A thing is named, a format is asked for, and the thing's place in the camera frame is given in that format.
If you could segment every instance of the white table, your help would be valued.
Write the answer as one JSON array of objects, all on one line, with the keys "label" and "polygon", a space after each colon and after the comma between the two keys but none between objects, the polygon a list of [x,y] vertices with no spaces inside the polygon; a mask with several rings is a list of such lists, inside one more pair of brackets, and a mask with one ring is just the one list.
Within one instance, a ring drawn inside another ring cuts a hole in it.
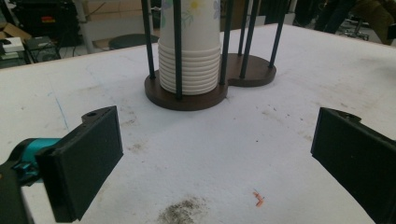
[{"label": "white table", "polygon": [[[269,59],[275,32],[257,27],[251,55]],[[230,87],[196,112],[148,100],[144,46],[3,69],[0,162],[23,139],[63,137],[83,114],[116,105],[124,156],[80,223],[162,224],[168,206],[190,198],[194,223],[373,223],[310,149],[320,106],[395,138],[396,49],[285,26],[276,68],[271,84]],[[36,223],[54,223],[44,186],[24,193]]]}]

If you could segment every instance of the stool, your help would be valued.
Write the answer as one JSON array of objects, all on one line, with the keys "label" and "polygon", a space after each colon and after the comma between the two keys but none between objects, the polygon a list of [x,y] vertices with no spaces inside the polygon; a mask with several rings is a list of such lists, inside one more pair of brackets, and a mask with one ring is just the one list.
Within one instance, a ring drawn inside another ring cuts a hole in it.
[{"label": "stool", "polygon": [[[158,39],[158,36],[152,35],[151,43],[157,43]],[[120,35],[108,42],[110,49],[126,49],[140,45],[146,45],[146,36],[144,34]]]},{"label": "stool", "polygon": [[356,25],[355,29],[354,30],[345,30],[342,33],[342,35],[346,35],[348,37],[353,37],[353,38],[360,38],[362,40],[368,41],[370,36],[360,32],[362,25],[363,25],[363,19],[358,18],[358,24]]}]

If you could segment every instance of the vertical pole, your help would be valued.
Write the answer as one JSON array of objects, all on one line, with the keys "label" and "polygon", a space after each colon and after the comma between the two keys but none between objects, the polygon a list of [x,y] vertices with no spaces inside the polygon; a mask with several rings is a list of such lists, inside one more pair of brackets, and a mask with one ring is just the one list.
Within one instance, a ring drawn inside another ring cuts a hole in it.
[{"label": "vertical pole", "polygon": [[181,0],[174,0],[174,27],[175,27],[175,70],[176,70],[176,98],[181,100],[182,77],[181,77]]},{"label": "vertical pole", "polygon": [[152,58],[152,46],[151,46],[151,33],[150,33],[150,25],[149,25],[149,4],[148,0],[142,0],[142,11],[143,11],[143,23],[145,26],[145,37],[146,37],[146,47],[148,51],[148,70],[149,70],[149,78],[155,78],[154,72],[154,61]]},{"label": "vertical pole", "polygon": [[254,24],[256,23],[258,7],[259,7],[259,0],[253,0],[253,7],[251,9],[250,22],[247,31],[247,43],[245,45],[245,53],[244,53],[244,59],[242,61],[241,74],[239,75],[240,78],[245,78],[245,73],[248,68],[248,56],[250,53],[251,40],[253,38]]},{"label": "vertical pole", "polygon": [[224,28],[223,51],[221,55],[221,69],[220,69],[220,85],[225,84],[225,75],[227,70],[228,60],[228,47],[230,45],[230,31],[231,31],[231,18],[233,16],[233,0],[228,0],[226,9],[226,19]]},{"label": "vertical pole", "polygon": [[277,29],[276,29],[275,43],[274,43],[273,51],[271,54],[271,61],[270,61],[270,64],[268,65],[269,68],[274,67],[275,57],[276,57],[276,53],[277,53],[277,47],[279,46],[280,34],[282,33],[283,22],[285,20],[285,14],[286,14],[287,0],[280,0],[280,1],[281,1],[280,9],[279,9],[279,13],[277,16],[278,24],[277,24]]},{"label": "vertical pole", "polygon": [[242,55],[242,48],[244,46],[245,30],[246,30],[246,26],[247,26],[248,4],[249,4],[249,2],[250,2],[250,0],[245,0],[244,15],[242,17],[242,26],[241,26],[241,37],[239,38],[238,56]]}]

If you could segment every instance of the round wooden base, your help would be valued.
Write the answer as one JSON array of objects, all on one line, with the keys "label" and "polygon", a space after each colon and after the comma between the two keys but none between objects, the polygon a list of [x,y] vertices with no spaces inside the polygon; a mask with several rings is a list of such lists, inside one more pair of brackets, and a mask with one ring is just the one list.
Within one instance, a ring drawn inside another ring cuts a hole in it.
[{"label": "round wooden base", "polygon": [[227,77],[228,85],[236,87],[259,87],[272,82],[276,67],[269,68],[270,63],[262,58],[249,55],[245,78],[240,78],[244,55],[228,54]]},{"label": "round wooden base", "polygon": [[247,63],[247,71],[244,78],[240,78],[243,55],[231,53],[227,59],[227,74],[225,85],[218,85],[213,91],[200,95],[183,95],[181,100],[170,91],[166,91],[160,84],[160,72],[155,71],[156,78],[145,80],[146,95],[152,103],[163,108],[195,111],[208,109],[219,104],[226,96],[228,86],[236,87],[259,87],[266,85],[274,80],[276,68],[269,68],[269,62],[249,55]]},{"label": "round wooden base", "polygon": [[219,104],[227,95],[228,86],[218,85],[213,91],[200,95],[183,95],[181,100],[176,99],[176,95],[170,91],[166,91],[160,84],[160,72],[155,71],[156,78],[145,80],[146,95],[152,103],[163,108],[195,111],[208,109]]}]

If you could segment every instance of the stack of paper cups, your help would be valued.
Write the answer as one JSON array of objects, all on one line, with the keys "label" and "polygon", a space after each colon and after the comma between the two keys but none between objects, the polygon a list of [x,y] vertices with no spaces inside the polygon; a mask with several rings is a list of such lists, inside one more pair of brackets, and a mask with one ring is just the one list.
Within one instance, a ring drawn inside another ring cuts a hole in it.
[{"label": "stack of paper cups", "polygon": [[[173,0],[163,1],[158,42],[160,83],[176,92]],[[218,85],[220,41],[219,0],[181,1],[182,92],[197,95]]]}]

